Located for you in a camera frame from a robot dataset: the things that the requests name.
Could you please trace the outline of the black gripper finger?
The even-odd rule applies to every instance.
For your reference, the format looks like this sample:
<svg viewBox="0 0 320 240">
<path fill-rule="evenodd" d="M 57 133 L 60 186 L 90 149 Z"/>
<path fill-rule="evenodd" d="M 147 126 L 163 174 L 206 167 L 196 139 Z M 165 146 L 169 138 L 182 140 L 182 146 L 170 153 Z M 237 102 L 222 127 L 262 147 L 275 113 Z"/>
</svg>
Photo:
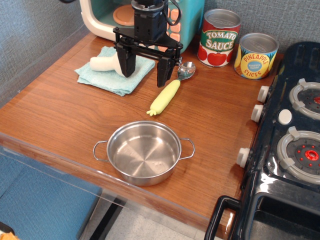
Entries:
<svg viewBox="0 0 320 240">
<path fill-rule="evenodd" d="M 162 57 L 157 64 L 157 87 L 163 87 L 171 78 L 175 62 L 171 58 Z"/>
<path fill-rule="evenodd" d="M 132 52 L 130 46 L 118 42 L 116 45 L 117 56 L 122 74 L 128 78 L 136 70 L 136 54 Z"/>
</svg>

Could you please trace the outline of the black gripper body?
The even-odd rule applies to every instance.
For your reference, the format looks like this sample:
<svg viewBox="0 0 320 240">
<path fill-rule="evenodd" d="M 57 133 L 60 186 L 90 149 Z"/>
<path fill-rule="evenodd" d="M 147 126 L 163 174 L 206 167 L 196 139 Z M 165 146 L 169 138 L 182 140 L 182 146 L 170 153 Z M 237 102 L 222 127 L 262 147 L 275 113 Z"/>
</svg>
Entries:
<svg viewBox="0 0 320 240">
<path fill-rule="evenodd" d="M 168 58 L 178 66 L 181 64 L 181 50 L 183 44 L 170 38 L 167 25 L 175 26 L 180 21 L 180 16 L 175 22 L 168 19 L 167 0 L 133 0 L 131 6 L 134 11 L 133 28 L 115 27 L 115 48 L 117 43 L 131 47 L 136 55 L 159 60 L 165 53 L 150 49 L 150 46 L 167 48 Z"/>
</svg>

